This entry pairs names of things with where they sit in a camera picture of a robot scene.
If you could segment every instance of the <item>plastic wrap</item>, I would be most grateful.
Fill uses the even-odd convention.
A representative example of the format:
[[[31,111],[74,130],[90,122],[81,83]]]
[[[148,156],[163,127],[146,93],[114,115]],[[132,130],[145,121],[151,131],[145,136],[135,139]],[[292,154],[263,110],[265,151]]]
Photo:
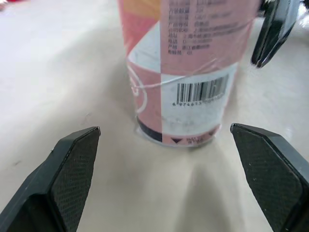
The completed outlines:
[[[153,141],[213,137],[257,14],[256,0],[118,0],[137,121]]]

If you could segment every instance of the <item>barcode number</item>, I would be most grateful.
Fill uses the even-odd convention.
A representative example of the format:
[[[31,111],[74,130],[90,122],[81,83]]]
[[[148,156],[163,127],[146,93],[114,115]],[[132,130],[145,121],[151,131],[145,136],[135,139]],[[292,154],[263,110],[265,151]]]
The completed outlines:
[[[227,81],[228,74],[212,81],[190,84],[178,83],[177,104],[219,98],[225,94]]]

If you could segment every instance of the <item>pink can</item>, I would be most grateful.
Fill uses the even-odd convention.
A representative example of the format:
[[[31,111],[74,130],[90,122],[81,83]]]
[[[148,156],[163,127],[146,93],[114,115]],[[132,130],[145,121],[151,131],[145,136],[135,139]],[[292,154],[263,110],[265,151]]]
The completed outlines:
[[[140,130],[196,146],[222,121],[258,0],[118,0]]]

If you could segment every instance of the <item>table surface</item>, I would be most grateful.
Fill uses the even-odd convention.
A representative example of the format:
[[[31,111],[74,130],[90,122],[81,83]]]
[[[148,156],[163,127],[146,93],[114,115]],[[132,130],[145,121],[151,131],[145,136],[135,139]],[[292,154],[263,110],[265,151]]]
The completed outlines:
[[[250,65],[257,20],[216,139],[162,147],[135,134],[116,1],[28,0],[0,13],[0,210],[57,141],[102,136],[78,231],[271,232],[229,132],[284,136],[309,159],[309,32],[296,26],[263,69]]]

